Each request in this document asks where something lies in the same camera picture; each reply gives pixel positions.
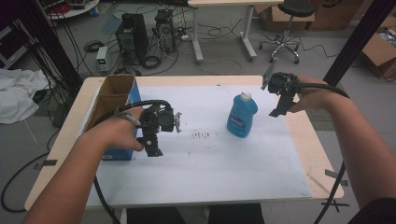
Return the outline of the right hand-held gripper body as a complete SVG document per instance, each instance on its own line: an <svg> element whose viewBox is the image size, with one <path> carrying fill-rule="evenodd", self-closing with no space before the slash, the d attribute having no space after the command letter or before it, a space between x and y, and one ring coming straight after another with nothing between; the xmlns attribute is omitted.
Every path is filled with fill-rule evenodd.
<svg viewBox="0 0 396 224"><path fill-rule="evenodd" d="M261 89L277 95L295 95L299 91L297 76L276 72L276 64L277 58L274 58L269 68L263 73Z"/></svg>

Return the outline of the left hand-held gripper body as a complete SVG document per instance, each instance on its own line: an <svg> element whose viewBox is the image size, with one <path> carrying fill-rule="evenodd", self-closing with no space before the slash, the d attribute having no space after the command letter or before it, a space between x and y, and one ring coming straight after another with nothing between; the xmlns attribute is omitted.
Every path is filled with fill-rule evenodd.
<svg viewBox="0 0 396 224"><path fill-rule="evenodd" d="M140 119L140 128L145 138L155 136L158 132L171 133L180 130L180 112L174 112L169 105L151 105L146 108Z"/></svg>

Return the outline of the blue bottle with white cap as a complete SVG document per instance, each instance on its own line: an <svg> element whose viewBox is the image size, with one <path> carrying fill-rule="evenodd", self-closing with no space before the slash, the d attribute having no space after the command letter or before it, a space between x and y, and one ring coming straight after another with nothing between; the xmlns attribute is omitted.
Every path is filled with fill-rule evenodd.
<svg viewBox="0 0 396 224"><path fill-rule="evenodd" d="M251 131L253 117L258 106L249 91L242 91L233 98L233 106L227 119L227 130L235 136L245 138Z"/></svg>

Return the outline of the cardboard box blue sides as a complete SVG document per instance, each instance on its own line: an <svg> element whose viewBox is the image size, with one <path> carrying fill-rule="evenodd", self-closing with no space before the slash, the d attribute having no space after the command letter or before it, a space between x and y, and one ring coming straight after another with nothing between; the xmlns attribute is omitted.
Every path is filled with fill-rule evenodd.
<svg viewBox="0 0 396 224"><path fill-rule="evenodd" d="M113 116L128 119L135 124L134 136L137 133L137 120L141 118L143 109L139 106L125 108L140 100L139 89L134 76L110 75L104 79L93 96L92 106L88 110L88 120L84 124L84 132ZM103 161L129 161L132 149L109 148L102 155Z"/></svg>

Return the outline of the person's left hand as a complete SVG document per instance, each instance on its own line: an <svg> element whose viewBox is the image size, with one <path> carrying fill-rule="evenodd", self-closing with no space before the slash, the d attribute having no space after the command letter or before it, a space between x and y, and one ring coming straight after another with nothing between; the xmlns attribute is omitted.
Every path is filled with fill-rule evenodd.
<svg viewBox="0 0 396 224"><path fill-rule="evenodd" d="M113 116L85 132L79 139L102 156L109 148L141 151L144 146L135 136L135 124Z"/></svg>

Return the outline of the white table mat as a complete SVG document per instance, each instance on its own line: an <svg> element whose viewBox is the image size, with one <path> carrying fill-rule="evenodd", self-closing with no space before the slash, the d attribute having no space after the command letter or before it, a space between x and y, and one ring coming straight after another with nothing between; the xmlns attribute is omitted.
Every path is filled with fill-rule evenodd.
<svg viewBox="0 0 396 224"><path fill-rule="evenodd" d="M307 199L311 189L286 121L272 118L276 96L248 87L258 112L240 138L226 128L240 86L143 87L142 99L164 99L180 113L179 133L159 133L161 157L136 152L104 161L97 178L113 206Z"/></svg>

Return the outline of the black swivel stool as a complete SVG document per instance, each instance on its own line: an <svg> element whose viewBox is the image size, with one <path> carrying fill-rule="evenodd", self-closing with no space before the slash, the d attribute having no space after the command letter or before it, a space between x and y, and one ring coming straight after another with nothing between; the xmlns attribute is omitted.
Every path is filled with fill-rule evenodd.
<svg viewBox="0 0 396 224"><path fill-rule="evenodd" d="M282 34L278 33L273 38L268 38L267 40L261 41L259 44L259 49L262 49L263 44L276 45L275 49L271 53L270 62L274 60L276 54L281 49L287 49L294 55L294 62L298 64L300 62L298 49L301 46L301 42L289 39L291 22L294 17L308 17L312 14L315 14L315 5L310 0L284 0L284 2L278 4L277 7L282 12L291 15L290 22L287 28L282 31Z"/></svg>

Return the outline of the grey bench power supply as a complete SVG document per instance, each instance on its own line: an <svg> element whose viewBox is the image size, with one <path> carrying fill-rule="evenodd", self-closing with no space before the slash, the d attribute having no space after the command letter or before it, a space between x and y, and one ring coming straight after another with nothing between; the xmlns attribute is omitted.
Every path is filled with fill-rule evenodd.
<svg viewBox="0 0 396 224"><path fill-rule="evenodd" d="M98 65L98 68L102 72L107 72L108 71L108 65L107 65L107 47L100 47L97 51L96 54L96 62Z"/></svg>

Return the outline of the large black computer tower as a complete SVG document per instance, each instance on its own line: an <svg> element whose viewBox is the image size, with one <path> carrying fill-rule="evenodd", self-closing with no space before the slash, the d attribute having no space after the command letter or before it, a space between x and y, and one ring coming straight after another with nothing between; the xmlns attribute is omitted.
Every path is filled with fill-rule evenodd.
<svg viewBox="0 0 396 224"><path fill-rule="evenodd" d="M142 14L123 13L116 38L123 52L131 52L139 63L146 57L149 38Z"/></svg>

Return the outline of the black tape strip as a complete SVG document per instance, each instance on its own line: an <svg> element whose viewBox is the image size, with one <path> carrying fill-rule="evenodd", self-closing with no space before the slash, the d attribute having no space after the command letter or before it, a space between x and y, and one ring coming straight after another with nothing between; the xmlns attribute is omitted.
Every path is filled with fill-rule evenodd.
<svg viewBox="0 0 396 224"><path fill-rule="evenodd" d="M336 172L334 172L334 171L325 169L325 175L330 176L330 177L333 177L333 178L336 179L340 174L339 174L339 173L336 173ZM342 179L339 181L339 184L340 184L341 186L346 186L346 187L347 187L347 186L348 186L348 181L345 180L345 179L342 177Z"/></svg>
<svg viewBox="0 0 396 224"><path fill-rule="evenodd" d="M41 163L37 163L34 167L35 170L41 170L45 166L55 166L58 160L44 160Z"/></svg>

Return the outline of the small black computer tower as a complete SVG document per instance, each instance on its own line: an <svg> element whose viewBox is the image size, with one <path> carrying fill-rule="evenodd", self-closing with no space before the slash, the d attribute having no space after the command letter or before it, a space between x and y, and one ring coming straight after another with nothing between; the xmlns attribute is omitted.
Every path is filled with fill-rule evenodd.
<svg viewBox="0 0 396 224"><path fill-rule="evenodd" d="M163 52L175 50L175 30L173 24L173 10L159 9L155 17L156 30L159 36L159 46Z"/></svg>

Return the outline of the open brown cardboard box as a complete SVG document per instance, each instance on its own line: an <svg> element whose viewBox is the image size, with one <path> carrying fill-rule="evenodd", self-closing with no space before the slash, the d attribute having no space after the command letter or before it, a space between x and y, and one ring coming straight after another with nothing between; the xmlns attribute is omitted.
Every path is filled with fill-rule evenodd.
<svg viewBox="0 0 396 224"><path fill-rule="evenodd" d="M377 77L396 78L396 16L385 18L361 52Z"/></svg>

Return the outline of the black tape cross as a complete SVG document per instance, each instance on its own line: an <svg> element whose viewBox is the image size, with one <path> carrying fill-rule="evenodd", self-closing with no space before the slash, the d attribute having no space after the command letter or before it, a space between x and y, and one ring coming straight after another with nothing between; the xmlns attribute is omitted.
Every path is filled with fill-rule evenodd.
<svg viewBox="0 0 396 224"><path fill-rule="evenodd" d="M341 207L349 207L348 203L339 203L336 200L326 201L324 203L321 203L321 205L323 206L323 208L321 209L322 213L326 213L330 207L334 207L337 213L340 212Z"/></svg>

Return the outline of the round white table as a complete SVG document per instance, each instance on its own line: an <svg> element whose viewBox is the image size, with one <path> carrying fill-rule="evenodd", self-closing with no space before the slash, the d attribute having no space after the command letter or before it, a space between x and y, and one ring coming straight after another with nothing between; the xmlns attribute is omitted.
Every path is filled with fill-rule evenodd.
<svg viewBox="0 0 396 224"><path fill-rule="evenodd" d="M51 20L75 17L87 12L97 16L100 0L36 0Z"/></svg>

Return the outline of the person's dark sleeve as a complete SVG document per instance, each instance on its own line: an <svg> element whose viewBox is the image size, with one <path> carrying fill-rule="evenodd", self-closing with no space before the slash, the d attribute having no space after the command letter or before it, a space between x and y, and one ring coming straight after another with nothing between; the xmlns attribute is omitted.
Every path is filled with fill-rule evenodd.
<svg viewBox="0 0 396 224"><path fill-rule="evenodd" d="M347 224L396 224L396 198L368 203Z"/></svg>

